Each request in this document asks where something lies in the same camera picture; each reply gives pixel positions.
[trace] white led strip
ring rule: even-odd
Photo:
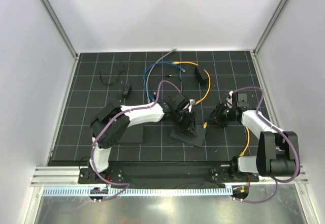
[[[69,196],[111,196],[121,189],[109,188],[108,194],[90,194],[94,187],[44,187],[43,197],[69,197]],[[207,188],[207,189],[127,189],[119,196],[121,197],[173,197],[173,196],[215,196],[215,195],[232,195],[231,185],[225,188]]]

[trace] black grid mat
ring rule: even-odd
[[[132,92],[121,104],[146,104],[146,94],[142,87],[142,76],[147,67],[154,64],[166,52],[125,52],[125,53],[83,53],[77,65],[74,80],[63,114],[51,161],[79,161],[89,156],[91,145],[90,120],[109,100],[118,102],[121,84],[132,85]],[[211,75],[211,90],[207,98],[194,110],[196,124],[203,125],[213,108],[225,95],[236,88],[259,86],[256,71],[248,51],[218,52],[174,52],[164,61],[194,61]],[[181,73],[171,65],[157,65],[149,80],[149,89],[155,91],[163,78],[176,84],[191,99],[204,96],[206,87],[200,87],[193,75],[194,67],[182,65]],[[105,83],[115,82],[109,86]],[[163,85],[162,97],[174,95],[175,90]],[[248,90],[248,99],[256,106],[259,91]],[[265,105],[262,112],[268,118]],[[120,144],[111,151],[111,161],[228,161],[238,155],[246,145],[247,135],[243,126],[232,123],[226,129],[209,125],[202,148],[193,147],[169,136],[171,122],[148,123],[144,126],[144,142]],[[251,137],[246,155],[256,155],[258,140]]]

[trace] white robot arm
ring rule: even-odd
[[[246,94],[231,91],[227,101],[217,105],[210,119],[221,127],[228,126],[230,121],[237,121],[248,127],[259,139],[255,156],[236,156],[232,160],[239,172],[261,176],[292,176],[296,171],[295,159],[299,158],[297,135],[276,127],[260,111],[250,107]]]
[[[193,104],[194,100],[189,100],[182,94],[178,94],[173,98],[156,104],[152,102],[147,105],[118,107],[108,104],[91,123],[91,129],[94,132],[94,137],[92,137],[93,142],[95,136],[99,134],[113,115],[120,111],[128,112],[117,118],[105,132],[105,135],[96,143],[93,162],[96,165],[97,171],[100,173],[108,168],[112,146],[118,143],[126,128],[146,122],[171,120],[186,130],[193,123],[189,119]]]

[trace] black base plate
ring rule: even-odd
[[[110,162],[103,175],[119,183],[129,182],[131,188],[147,189],[216,188],[224,187],[224,182],[246,182],[247,174],[243,179],[236,176],[234,179],[228,170],[229,162]],[[258,178],[251,176],[250,181],[258,182]],[[78,183],[98,182],[79,175]]]
[[[201,126],[198,126],[196,128],[197,136],[195,138],[195,137],[191,137],[191,136],[186,136],[186,135],[180,133],[177,129],[173,128],[173,130],[172,130],[172,132],[170,134],[170,137],[175,138],[175,139],[179,139],[182,142],[190,144],[190,145],[194,145],[194,146],[197,146],[197,147],[202,147],[206,132],[207,132],[207,129],[204,129]]]

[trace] metal floor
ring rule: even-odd
[[[250,200],[263,200],[274,185],[252,185]],[[229,196],[117,198],[90,203],[70,213],[88,197],[42,197],[35,223],[57,224],[204,224],[204,223],[276,223],[306,224],[306,218],[294,184],[282,184],[277,196],[263,204],[245,204]]]

